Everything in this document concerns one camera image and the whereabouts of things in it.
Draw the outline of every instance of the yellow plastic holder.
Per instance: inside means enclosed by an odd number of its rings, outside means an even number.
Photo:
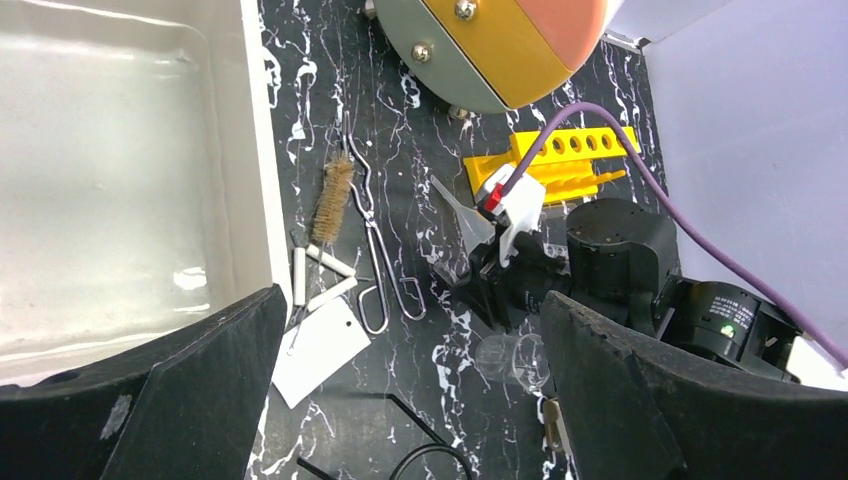
[[[633,127],[624,133],[637,152],[642,151]],[[510,149],[503,155],[469,157],[463,160],[474,195],[495,171],[507,163],[518,166],[539,132],[514,133]],[[527,173],[547,190],[545,204],[560,203],[598,193],[598,185],[627,174],[624,170],[595,175],[592,161],[617,158],[627,151],[611,128],[571,128],[555,130],[527,169]]]

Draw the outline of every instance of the green led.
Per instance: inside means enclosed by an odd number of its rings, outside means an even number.
[[[721,327],[720,332],[727,338],[733,338],[733,335],[736,333],[736,330],[733,328],[733,325],[725,325]]]

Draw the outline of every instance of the brown bristles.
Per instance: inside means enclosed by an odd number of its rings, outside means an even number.
[[[312,223],[312,242],[332,245],[339,237],[345,203],[353,179],[353,162],[342,152],[324,170],[324,189],[318,198],[318,209]]]

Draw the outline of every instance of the glass beaker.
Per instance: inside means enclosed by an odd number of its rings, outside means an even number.
[[[474,363],[484,378],[521,385],[527,392],[538,392],[551,376],[542,337],[535,333],[486,337],[474,353]]]

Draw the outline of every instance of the white paper tag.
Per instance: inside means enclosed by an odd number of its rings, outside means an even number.
[[[297,337],[292,355],[289,346]],[[303,319],[300,327],[286,332],[271,383],[294,408],[357,353],[371,344],[350,307],[336,298]]]

